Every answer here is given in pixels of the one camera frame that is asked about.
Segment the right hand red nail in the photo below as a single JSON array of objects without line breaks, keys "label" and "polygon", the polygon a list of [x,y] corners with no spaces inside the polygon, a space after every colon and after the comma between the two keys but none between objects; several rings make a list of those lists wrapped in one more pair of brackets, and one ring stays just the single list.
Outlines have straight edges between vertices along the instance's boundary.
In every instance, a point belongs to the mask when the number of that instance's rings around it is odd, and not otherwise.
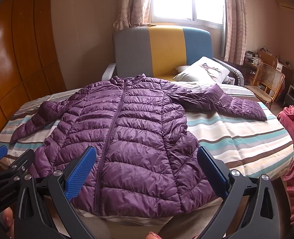
[{"label": "right hand red nail", "polygon": [[156,234],[153,231],[150,231],[145,239],[162,239],[161,236],[159,236],[158,234]]}]

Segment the left hand red nails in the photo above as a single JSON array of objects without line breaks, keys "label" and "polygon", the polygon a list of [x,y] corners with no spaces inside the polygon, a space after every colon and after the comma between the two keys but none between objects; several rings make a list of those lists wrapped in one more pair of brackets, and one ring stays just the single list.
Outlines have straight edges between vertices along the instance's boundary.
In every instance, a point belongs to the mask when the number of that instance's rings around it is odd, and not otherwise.
[{"label": "left hand red nails", "polygon": [[9,236],[9,238],[14,239],[14,218],[13,211],[10,207],[6,208],[3,211],[3,220],[8,229],[7,235]]}]

